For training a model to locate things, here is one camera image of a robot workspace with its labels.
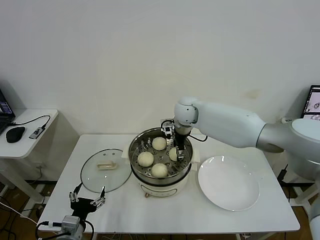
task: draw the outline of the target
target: wooden floor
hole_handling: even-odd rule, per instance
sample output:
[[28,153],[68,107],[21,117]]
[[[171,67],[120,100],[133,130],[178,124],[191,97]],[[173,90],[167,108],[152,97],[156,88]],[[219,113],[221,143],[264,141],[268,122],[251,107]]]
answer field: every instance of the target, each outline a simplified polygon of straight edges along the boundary
[[[50,196],[51,192],[54,189],[53,184],[48,184],[43,189],[42,193],[45,196]],[[288,197],[288,188],[284,188],[284,193]],[[290,191],[291,197],[294,196],[294,191],[291,189]],[[21,210],[26,201],[28,200],[28,196],[24,194],[20,189],[15,188],[13,190],[8,190],[4,195],[4,198],[9,201],[11,207],[15,210]],[[0,198],[0,201],[4,204],[7,204],[5,200]],[[15,237],[13,234],[8,236],[8,232],[5,230],[9,230],[10,226],[11,231],[16,234],[16,240],[35,240],[35,229],[36,225],[28,219],[21,218],[20,216],[15,217],[17,214],[11,213],[9,211],[4,211],[4,206],[0,205],[0,240],[14,240]],[[311,232],[309,228],[308,216],[306,215],[304,209],[302,207],[294,207],[293,208],[296,217],[300,222],[300,230],[295,232],[287,232],[286,234],[283,232],[279,232],[268,238],[269,240],[312,240]],[[34,221],[38,221],[36,210],[33,210],[30,214],[30,218]],[[50,232],[40,232],[39,235],[41,237],[49,237],[53,236],[53,233]],[[87,239],[90,238],[90,234],[84,235]],[[234,234],[209,234],[209,235],[186,235],[186,234],[99,234],[97,236],[97,240],[236,240]]]

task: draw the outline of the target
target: white wall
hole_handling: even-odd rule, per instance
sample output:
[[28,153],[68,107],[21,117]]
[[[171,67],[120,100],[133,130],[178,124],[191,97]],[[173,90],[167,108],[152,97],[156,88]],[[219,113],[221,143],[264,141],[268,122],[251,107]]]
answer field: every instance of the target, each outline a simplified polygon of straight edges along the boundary
[[316,0],[2,0],[0,75],[16,106],[78,134],[138,133],[181,96],[274,122],[320,77]]

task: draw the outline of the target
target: laptop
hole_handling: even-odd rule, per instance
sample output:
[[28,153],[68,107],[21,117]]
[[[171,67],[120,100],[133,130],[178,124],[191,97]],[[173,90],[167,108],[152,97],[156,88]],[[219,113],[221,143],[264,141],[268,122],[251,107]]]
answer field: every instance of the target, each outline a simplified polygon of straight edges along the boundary
[[11,123],[15,117],[16,115],[12,111],[0,89],[0,134],[2,134],[8,124]]

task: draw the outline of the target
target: steamed bun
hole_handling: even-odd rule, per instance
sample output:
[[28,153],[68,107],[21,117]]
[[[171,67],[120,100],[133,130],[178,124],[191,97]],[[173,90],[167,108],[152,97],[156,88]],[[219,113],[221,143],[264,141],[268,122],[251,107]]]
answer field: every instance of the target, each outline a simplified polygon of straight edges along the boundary
[[152,147],[155,150],[161,151],[163,149],[165,149],[167,147],[167,140],[163,137],[156,137],[155,139],[153,139],[152,141]]
[[144,151],[139,154],[138,163],[141,167],[149,167],[154,163],[154,156],[151,152]]
[[163,163],[157,163],[151,168],[151,173],[155,178],[164,178],[168,174],[168,169]]
[[173,147],[170,149],[169,151],[169,158],[172,160],[172,161],[177,161],[177,148],[176,147]]

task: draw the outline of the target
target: monitor screen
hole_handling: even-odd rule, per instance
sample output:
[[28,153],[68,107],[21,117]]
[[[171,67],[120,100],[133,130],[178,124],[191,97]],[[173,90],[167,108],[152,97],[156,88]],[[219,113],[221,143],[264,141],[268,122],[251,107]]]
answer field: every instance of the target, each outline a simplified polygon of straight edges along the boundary
[[301,118],[320,121],[320,85],[312,85]]
[[12,109],[10,108],[5,96],[0,90],[0,116],[11,116],[13,114]]

